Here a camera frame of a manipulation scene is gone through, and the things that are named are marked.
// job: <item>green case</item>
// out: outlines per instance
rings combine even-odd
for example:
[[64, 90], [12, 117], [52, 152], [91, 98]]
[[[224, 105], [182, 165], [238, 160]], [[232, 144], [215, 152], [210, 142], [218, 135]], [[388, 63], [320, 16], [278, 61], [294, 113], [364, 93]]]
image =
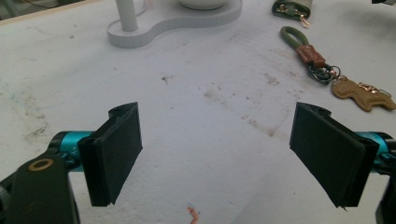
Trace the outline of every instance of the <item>green case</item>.
[[296, 21], [308, 19], [313, 0], [276, 0], [272, 7], [275, 16]]

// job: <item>white bowl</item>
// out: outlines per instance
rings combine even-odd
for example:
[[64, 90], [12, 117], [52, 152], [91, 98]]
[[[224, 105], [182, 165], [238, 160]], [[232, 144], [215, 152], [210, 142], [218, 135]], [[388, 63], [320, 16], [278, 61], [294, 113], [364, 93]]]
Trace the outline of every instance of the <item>white bowl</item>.
[[209, 10], [221, 7], [230, 0], [178, 0], [184, 7], [192, 9]]

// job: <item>dachshund shaped keychain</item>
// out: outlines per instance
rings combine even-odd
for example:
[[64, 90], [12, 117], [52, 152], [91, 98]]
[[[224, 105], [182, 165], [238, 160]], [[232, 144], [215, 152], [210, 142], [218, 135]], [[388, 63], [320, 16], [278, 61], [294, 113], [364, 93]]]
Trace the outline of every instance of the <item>dachshund shaped keychain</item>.
[[[322, 85], [328, 85], [333, 81], [332, 94], [335, 97], [351, 98], [360, 109], [366, 112], [370, 112], [376, 105], [387, 110], [396, 109], [396, 104], [391, 100], [391, 95], [388, 92], [379, 90], [372, 85], [356, 83], [341, 75], [339, 67], [326, 64], [326, 60], [316, 52], [312, 45], [309, 45], [307, 38], [299, 30], [285, 26], [280, 30], [280, 34], [283, 40], [294, 48], [303, 62], [308, 65], [309, 76]], [[289, 34], [294, 35], [301, 43]]]

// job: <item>white table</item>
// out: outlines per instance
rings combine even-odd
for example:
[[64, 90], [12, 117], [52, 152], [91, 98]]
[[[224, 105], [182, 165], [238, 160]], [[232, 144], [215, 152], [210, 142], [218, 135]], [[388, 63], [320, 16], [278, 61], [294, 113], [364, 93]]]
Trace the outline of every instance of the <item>white table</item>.
[[353, 131], [393, 137], [396, 112], [332, 96], [279, 30], [302, 30], [327, 63], [396, 95], [395, 7], [316, 0], [304, 29], [271, 5], [244, 1], [233, 23], [173, 30], [140, 49], [108, 43], [110, 0], [0, 22], [0, 178], [57, 132], [96, 130], [108, 109], [138, 102], [144, 149], [117, 203], [91, 207], [83, 174], [70, 174], [83, 224], [190, 223], [189, 204], [200, 224], [375, 223], [388, 178], [370, 175], [358, 208], [335, 208], [290, 150], [294, 108], [319, 105]]

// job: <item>white stand base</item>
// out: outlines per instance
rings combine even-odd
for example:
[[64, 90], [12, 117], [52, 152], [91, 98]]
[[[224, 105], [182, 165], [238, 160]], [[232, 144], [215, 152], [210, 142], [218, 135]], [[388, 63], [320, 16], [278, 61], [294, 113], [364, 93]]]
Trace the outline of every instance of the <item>white stand base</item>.
[[134, 49], [147, 45], [155, 36], [177, 28], [220, 26], [239, 18], [242, 0], [230, 0], [213, 10], [194, 10], [183, 7], [177, 0], [153, 0], [147, 10], [137, 17], [138, 29], [122, 30], [120, 20], [107, 27], [109, 42], [119, 48]]

